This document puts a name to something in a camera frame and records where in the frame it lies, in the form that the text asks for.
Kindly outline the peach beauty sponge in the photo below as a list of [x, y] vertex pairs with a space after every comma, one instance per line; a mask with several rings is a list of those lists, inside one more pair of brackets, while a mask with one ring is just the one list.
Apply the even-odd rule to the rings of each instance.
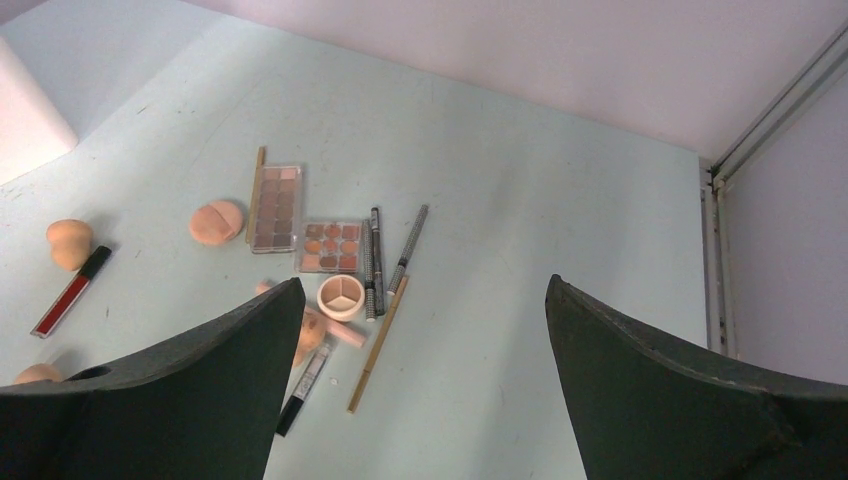
[[299, 339], [292, 361], [293, 368], [300, 366], [307, 355], [321, 345], [326, 332], [326, 319], [320, 313], [310, 308], [305, 308]]
[[20, 385], [40, 381], [60, 382], [62, 380], [62, 373], [54, 365], [49, 363], [39, 363], [20, 372], [15, 377], [13, 384]]
[[91, 252], [93, 230], [84, 221], [63, 219], [52, 223], [46, 230], [53, 262], [67, 271], [77, 271]]

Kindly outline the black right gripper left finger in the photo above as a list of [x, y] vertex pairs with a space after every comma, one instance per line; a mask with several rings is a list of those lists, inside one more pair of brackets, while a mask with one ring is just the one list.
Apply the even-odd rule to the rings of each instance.
[[2, 477], [262, 478], [304, 307], [291, 278], [67, 380], [3, 387]]

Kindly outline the red lip gloss black cap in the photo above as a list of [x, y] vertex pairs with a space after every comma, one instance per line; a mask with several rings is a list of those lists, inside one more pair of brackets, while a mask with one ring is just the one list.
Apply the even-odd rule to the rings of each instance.
[[102, 270], [112, 256], [112, 253], [112, 249], [108, 246], [98, 246], [43, 315], [41, 320], [31, 330], [30, 334], [38, 338], [47, 338], [50, 336], [88, 285]]

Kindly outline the white drawer organizer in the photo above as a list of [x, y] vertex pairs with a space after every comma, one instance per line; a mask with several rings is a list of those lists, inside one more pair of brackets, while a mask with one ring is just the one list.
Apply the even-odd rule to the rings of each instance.
[[79, 139], [11, 46], [1, 41], [1, 183], [72, 151]]

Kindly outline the round peach powder puff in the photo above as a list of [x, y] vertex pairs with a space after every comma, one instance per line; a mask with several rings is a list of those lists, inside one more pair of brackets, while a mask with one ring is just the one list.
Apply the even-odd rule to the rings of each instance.
[[244, 214], [235, 203], [210, 202], [191, 216], [188, 230], [192, 238], [206, 246], [221, 246], [237, 237], [244, 226]]

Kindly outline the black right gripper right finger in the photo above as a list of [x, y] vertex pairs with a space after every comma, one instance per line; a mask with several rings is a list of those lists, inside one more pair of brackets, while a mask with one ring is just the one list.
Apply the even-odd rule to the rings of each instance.
[[590, 479], [843, 479], [847, 389], [712, 352], [559, 276], [546, 319]]

